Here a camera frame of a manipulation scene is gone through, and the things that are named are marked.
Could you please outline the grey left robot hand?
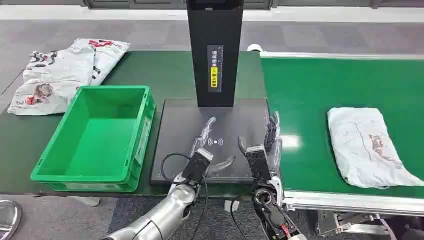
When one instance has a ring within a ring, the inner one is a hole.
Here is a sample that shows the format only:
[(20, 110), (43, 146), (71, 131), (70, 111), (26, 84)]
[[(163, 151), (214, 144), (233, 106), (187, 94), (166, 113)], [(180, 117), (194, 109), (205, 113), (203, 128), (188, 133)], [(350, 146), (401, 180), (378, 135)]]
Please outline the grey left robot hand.
[(210, 117), (204, 128), (201, 130), (200, 135), (194, 139), (194, 143), (189, 154), (189, 161), (181, 174), (183, 178), (199, 183), (203, 180), (203, 177), (207, 178), (216, 175), (219, 172), (226, 170), (234, 163), (236, 157), (229, 156), (223, 161), (211, 164), (214, 155), (207, 151), (205, 146), (209, 139), (209, 133), (212, 130), (212, 125), (216, 120), (215, 116)]

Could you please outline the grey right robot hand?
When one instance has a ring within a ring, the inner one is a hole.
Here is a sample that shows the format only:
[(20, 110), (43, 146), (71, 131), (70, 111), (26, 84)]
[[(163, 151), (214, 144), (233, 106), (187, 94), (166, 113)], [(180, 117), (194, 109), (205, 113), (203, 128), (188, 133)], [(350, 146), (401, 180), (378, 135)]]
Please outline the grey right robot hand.
[(245, 146), (244, 139), (237, 138), (238, 148), (246, 158), (254, 179), (272, 180), (281, 178), (280, 161), (282, 138), (280, 134), (280, 114), (275, 111), (268, 118), (263, 144)]

